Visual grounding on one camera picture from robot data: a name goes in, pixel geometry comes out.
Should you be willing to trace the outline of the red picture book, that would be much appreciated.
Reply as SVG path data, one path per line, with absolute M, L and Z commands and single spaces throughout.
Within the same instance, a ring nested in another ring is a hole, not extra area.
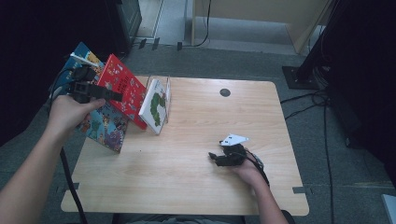
M 142 130 L 147 129 L 148 125 L 138 115 L 146 94 L 146 86 L 116 55 L 110 54 L 107 58 L 98 85 L 120 93 L 122 99 L 111 100 L 110 103 L 137 127 Z

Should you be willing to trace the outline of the person's left hand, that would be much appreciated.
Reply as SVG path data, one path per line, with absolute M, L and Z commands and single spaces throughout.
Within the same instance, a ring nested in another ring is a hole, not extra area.
M 81 104 L 68 95 L 56 98 L 49 112 L 45 135 L 54 139 L 65 139 L 90 113 L 105 104 L 104 99 L 94 99 Z

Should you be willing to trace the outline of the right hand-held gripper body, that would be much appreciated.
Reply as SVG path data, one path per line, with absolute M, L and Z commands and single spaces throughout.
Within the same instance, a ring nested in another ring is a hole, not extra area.
M 242 146 L 242 143 L 247 140 L 248 138 L 245 136 L 230 133 L 224 140 L 220 141 L 219 143 L 223 147 L 224 155 L 219 159 L 219 165 L 241 165 L 247 157 L 247 152 Z

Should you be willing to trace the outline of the white flat object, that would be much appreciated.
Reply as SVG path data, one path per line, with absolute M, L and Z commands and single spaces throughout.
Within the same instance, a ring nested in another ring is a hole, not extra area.
M 386 209 L 389 224 L 396 224 L 396 196 L 383 194 L 382 201 Z

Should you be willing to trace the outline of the black cabinet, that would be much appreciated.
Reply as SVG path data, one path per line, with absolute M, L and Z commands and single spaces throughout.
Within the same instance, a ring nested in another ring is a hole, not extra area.
M 128 54 L 142 21 L 138 0 L 106 0 L 107 14 L 118 54 Z

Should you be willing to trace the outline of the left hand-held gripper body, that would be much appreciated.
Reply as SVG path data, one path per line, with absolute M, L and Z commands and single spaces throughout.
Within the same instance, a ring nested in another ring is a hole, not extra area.
M 91 99 L 90 86 L 96 76 L 94 71 L 96 64 L 77 56 L 74 52 L 70 54 L 70 57 L 80 64 L 80 67 L 72 72 L 73 83 L 70 93 L 77 102 L 88 103 Z

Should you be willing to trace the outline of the light blue monster picture book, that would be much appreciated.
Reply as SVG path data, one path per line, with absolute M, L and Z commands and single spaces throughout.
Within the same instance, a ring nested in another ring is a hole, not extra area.
M 91 51 L 85 55 L 85 59 L 98 64 L 93 68 L 96 77 L 92 84 L 121 93 L 120 82 L 123 78 L 124 67 L 114 54 L 109 55 L 106 63 L 102 63 Z M 93 141 L 120 153 L 128 118 L 118 109 L 118 105 L 120 105 L 118 101 L 107 100 L 104 106 L 92 111 L 90 118 L 83 121 L 78 129 Z

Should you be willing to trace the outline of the light wooden cabinet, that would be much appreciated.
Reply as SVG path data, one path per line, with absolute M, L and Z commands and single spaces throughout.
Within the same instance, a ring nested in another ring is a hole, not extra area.
M 334 0 L 192 0 L 191 43 L 196 17 L 286 24 L 296 53 L 302 53 Z

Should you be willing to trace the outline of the person's right hand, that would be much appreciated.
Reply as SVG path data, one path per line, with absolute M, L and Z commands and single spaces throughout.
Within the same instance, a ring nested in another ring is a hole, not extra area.
M 266 182 L 261 173 L 249 160 L 244 160 L 241 165 L 232 167 L 231 170 L 253 189 L 266 186 Z

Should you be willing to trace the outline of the person's grey clothing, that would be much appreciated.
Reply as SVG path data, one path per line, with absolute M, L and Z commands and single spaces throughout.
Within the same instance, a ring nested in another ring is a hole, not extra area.
M 246 224 L 241 216 L 121 214 L 117 224 Z

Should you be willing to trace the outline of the black metal stand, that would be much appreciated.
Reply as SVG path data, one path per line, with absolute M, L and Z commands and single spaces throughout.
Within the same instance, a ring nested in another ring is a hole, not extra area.
M 346 0 L 335 0 L 326 27 L 318 37 L 318 41 L 299 66 L 283 66 L 282 72 L 290 89 L 318 90 L 318 82 L 314 69 L 321 65 L 329 65 L 334 61 L 337 47 L 336 29 L 342 15 Z

